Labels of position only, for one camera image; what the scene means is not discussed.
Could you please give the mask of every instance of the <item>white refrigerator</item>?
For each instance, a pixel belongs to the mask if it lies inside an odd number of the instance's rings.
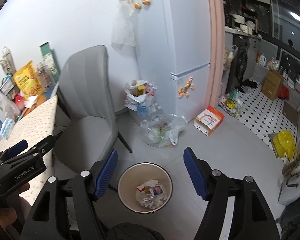
[[[203,110],[210,71],[209,0],[133,0],[141,5],[131,16],[141,78],[156,88],[165,113],[189,122]],[[193,77],[189,97],[178,89]]]

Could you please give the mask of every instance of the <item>tile floor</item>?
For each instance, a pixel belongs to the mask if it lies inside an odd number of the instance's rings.
[[[252,93],[239,93],[239,98],[243,102],[243,110],[238,120],[271,149],[268,134],[288,130],[296,139],[297,128],[282,114],[284,100],[277,98],[271,101],[261,92],[259,83],[256,89],[252,89]]]
[[[184,166],[182,155],[188,146],[198,158],[206,160],[211,168],[220,169],[228,177],[242,179],[251,175],[263,192],[274,218],[279,217],[283,211],[284,206],[277,203],[283,181],[283,162],[276,159],[272,150],[248,127],[228,114],[225,113],[223,123],[209,137],[195,128],[192,122],[189,123],[173,148],[155,148],[144,143],[138,127],[127,114],[118,117],[117,123],[133,153],[130,154],[119,140],[115,143],[119,160],[111,184],[117,185],[120,175],[135,163],[152,162],[162,166],[170,174],[173,194],[167,205],[158,212],[136,214],[123,206],[115,192],[107,190],[106,195],[95,204],[99,219],[107,227],[131,222],[156,230],[166,239],[193,239],[207,202],[197,196]],[[56,176],[62,177],[59,168],[55,167],[55,170]],[[231,197],[220,239],[226,240],[228,237],[233,206],[234,198]]]

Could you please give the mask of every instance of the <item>white and orange box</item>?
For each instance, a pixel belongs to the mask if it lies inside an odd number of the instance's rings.
[[[205,135],[209,136],[222,123],[224,117],[224,114],[212,106],[208,106],[194,119],[193,125]]]

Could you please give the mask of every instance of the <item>checkered floor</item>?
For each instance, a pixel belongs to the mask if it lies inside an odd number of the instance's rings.
[[[268,134],[281,130],[291,131],[294,139],[297,136],[297,128],[282,114],[284,101],[277,98],[271,101],[261,92],[261,85],[252,89],[250,94],[239,92],[239,98],[243,102],[242,115],[238,118],[271,149],[272,145]]]

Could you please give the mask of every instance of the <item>chair leg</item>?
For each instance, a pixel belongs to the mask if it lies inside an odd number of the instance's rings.
[[[118,192],[118,189],[114,186],[112,186],[111,184],[108,185],[108,188],[113,190],[114,192]]]
[[[127,148],[127,150],[132,153],[132,150],[130,148],[130,146],[127,144],[126,140],[122,137],[121,133],[118,132],[118,138],[120,139],[120,141],[122,142],[122,144]]]

